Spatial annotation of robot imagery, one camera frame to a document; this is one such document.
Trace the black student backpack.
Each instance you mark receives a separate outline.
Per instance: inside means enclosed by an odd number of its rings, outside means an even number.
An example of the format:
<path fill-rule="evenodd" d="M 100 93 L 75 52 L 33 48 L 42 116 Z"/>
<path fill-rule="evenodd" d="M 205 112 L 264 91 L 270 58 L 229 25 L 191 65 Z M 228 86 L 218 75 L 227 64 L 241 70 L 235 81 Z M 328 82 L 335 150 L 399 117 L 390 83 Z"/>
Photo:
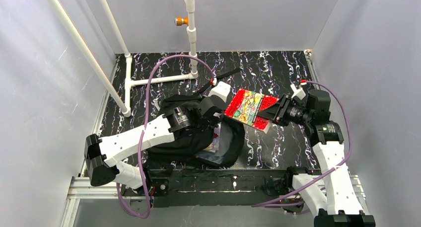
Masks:
<path fill-rule="evenodd" d="M 180 162 L 195 168 L 222 168 L 235 164 L 245 143 L 245 128 L 226 116 L 219 123 L 218 151 L 203 151 L 212 142 L 215 127 L 200 123 L 198 104 L 211 87 L 209 82 L 191 95 L 174 94 L 161 101 L 158 115 L 170 119 L 168 131 L 174 140 L 148 148 L 147 165 L 168 168 L 170 163 Z"/>

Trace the red colourful cover book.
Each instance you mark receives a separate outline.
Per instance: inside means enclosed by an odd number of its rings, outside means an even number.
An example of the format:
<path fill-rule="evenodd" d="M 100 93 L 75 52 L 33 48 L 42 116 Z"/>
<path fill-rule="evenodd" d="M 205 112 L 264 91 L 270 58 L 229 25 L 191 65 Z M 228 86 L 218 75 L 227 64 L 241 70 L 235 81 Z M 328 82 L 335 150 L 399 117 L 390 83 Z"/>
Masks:
<path fill-rule="evenodd" d="M 275 105 L 279 98 L 257 93 L 254 91 L 239 89 L 226 108 L 224 115 L 244 125 L 267 133 L 272 122 L 258 116 L 258 112 Z"/>

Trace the pink red cover book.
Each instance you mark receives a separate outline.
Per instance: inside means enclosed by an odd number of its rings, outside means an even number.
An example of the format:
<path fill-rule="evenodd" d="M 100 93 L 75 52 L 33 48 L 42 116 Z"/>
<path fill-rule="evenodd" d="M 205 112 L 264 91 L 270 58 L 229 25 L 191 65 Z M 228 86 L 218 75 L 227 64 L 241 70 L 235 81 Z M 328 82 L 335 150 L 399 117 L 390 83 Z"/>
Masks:
<path fill-rule="evenodd" d="M 212 142 L 210 143 L 208 147 L 203 149 L 203 151 L 212 152 L 212 153 L 215 153 L 218 151 L 220 130 L 221 130 L 221 124 L 218 124 L 213 130 Z"/>

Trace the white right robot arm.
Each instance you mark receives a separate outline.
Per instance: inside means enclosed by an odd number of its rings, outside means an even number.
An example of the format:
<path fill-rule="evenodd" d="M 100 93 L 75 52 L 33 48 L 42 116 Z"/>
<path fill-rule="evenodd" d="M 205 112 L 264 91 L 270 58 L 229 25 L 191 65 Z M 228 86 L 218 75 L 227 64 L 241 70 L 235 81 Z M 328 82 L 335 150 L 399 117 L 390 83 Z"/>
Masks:
<path fill-rule="evenodd" d="M 307 168 L 289 168 L 286 183 L 293 191 L 258 205 L 282 207 L 281 200 L 299 194 L 314 216 L 315 227 L 374 227 L 374 216 L 366 213 L 354 191 L 346 166 L 350 154 L 345 153 L 342 131 L 330 119 L 330 94 L 312 89 L 305 104 L 296 100 L 296 97 L 284 95 L 276 103 L 261 109 L 257 117 L 279 126 L 303 125 L 321 174 L 314 178 Z"/>

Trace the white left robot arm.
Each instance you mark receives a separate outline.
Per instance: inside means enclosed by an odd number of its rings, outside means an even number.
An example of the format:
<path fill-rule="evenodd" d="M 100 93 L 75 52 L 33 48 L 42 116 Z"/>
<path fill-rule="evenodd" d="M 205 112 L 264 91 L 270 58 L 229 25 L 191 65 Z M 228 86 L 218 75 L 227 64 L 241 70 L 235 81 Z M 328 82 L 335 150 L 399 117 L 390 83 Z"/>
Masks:
<path fill-rule="evenodd" d="M 213 140 L 213 130 L 221 122 L 227 99 L 212 94 L 162 108 L 163 114 L 146 125 L 123 133 L 85 139 L 84 158 L 90 185 L 97 187 L 116 182 L 139 189 L 144 182 L 140 169 L 123 159 L 146 149 L 176 159 L 193 157 Z"/>

